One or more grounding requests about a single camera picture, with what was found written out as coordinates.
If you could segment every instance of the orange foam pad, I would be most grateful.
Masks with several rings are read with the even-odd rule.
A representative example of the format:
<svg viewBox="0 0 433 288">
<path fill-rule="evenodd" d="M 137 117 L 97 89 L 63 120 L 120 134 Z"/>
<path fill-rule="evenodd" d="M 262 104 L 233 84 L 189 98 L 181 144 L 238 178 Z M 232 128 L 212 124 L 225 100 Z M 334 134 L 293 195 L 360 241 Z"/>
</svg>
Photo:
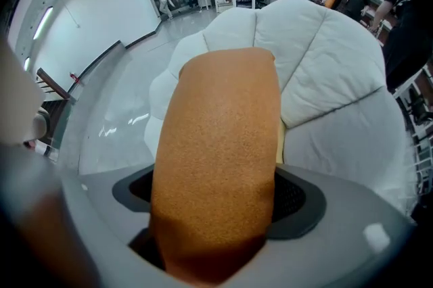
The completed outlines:
<svg viewBox="0 0 433 288">
<path fill-rule="evenodd" d="M 326 8 L 332 8 L 336 0 L 326 0 L 325 1 L 325 7 Z"/>
<path fill-rule="evenodd" d="M 167 273 L 198 286 L 223 282 L 263 246 L 271 223 L 281 108 L 271 52 L 197 56 L 160 135 L 151 230 Z"/>
</svg>

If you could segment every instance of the wooden handrail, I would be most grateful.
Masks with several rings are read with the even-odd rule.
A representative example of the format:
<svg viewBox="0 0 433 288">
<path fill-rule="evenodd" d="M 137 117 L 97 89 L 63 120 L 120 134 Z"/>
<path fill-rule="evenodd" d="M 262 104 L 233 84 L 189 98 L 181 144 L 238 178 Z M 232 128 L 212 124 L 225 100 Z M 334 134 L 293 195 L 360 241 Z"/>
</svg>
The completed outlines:
<svg viewBox="0 0 433 288">
<path fill-rule="evenodd" d="M 48 86 L 50 86 L 60 97 L 64 99 L 71 99 L 71 96 L 69 93 L 67 93 L 61 86 L 54 81 L 50 75 L 46 73 L 42 68 L 39 68 L 37 71 L 37 76 L 41 78 Z"/>
</svg>

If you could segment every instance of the white wall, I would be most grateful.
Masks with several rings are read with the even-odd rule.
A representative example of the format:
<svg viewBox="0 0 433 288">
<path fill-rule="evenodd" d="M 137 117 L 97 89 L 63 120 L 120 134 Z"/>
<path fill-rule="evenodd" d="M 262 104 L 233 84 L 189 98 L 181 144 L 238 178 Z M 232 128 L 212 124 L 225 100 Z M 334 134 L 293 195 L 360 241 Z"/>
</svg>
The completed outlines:
<svg viewBox="0 0 433 288">
<path fill-rule="evenodd" d="M 15 9 L 14 17 L 12 18 L 11 26 L 9 28 L 9 33 L 7 34 L 7 42 L 13 51 L 15 51 L 21 25 L 31 3 L 32 0 L 20 0 Z"/>
<path fill-rule="evenodd" d="M 160 23 L 151 0 L 63 0 L 55 5 L 54 19 L 38 42 L 32 73 L 42 67 L 61 87 L 80 74 L 117 40 L 128 45 L 155 30 Z"/>
</svg>

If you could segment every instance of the white cushioned chair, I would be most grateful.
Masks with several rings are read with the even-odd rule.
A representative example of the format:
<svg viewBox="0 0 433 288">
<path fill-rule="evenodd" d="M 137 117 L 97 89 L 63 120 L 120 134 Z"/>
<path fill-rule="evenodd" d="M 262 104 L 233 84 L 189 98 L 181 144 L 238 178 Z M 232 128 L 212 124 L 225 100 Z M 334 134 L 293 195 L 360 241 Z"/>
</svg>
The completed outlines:
<svg viewBox="0 0 433 288">
<path fill-rule="evenodd" d="M 144 139 L 152 155 L 182 66 L 208 51 L 242 47 L 275 56 L 287 128 L 285 164 L 361 183 L 398 207 L 405 127 L 386 89 L 382 50 L 360 24 L 307 0 L 230 9 L 179 41 L 168 68 L 150 86 Z"/>
</svg>

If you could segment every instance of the ceiling light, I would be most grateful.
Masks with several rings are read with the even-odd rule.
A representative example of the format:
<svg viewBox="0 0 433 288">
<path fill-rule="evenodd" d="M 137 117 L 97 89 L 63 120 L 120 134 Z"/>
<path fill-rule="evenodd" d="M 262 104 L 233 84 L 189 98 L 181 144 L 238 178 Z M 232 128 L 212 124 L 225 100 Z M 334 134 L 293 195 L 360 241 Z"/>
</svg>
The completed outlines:
<svg viewBox="0 0 433 288">
<path fill-rule="evenodd" d="M 35 35 L 33 36 L 33 39 L 37 39 L 39 37 L 39 35 L 40 35 L 41 31 L 42 31 L 43 25 L 45 25 L 45 23 L 47 22 L 48 17 L 51 14 L 52 11 L 53 11 L 53 8 L 49 7 L 47 9 L 47 11 L 45 12 L 45 14 L 43 14 L 43 18 L 42 18 L 42 20 L 41 20 L 41 22 L 40 22 L 40 24 L 38 26 L 38 29 L 36 30 Z"/>
<path fill-rule="evenodd" d="M 29 63 L 30 63 L 30 58 L 27 57 L 26 60 L 24 61 L 24 70 L 27 70 Z"/>
</svg>

